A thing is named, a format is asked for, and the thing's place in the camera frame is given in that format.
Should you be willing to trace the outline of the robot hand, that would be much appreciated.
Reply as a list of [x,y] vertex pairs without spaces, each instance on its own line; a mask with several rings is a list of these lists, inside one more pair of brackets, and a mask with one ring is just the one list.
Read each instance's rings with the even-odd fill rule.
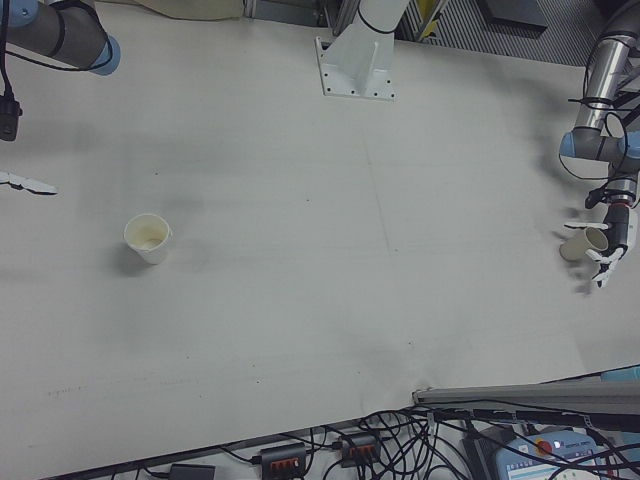
[[18,191],[27,191],[34,195],[53,196],[58,194],[55,186],[42,181],[22,177],[14,173],[2,171],[0,173],[1,184]]
[[560,246],[560,255],[567,262],[592,260],[598,266],[592,282],[604,288],[619,263],[634,249],[638,225],[638,214],[631,206],[613,203],[600,223],[565,222],[564,227],[576,234]]

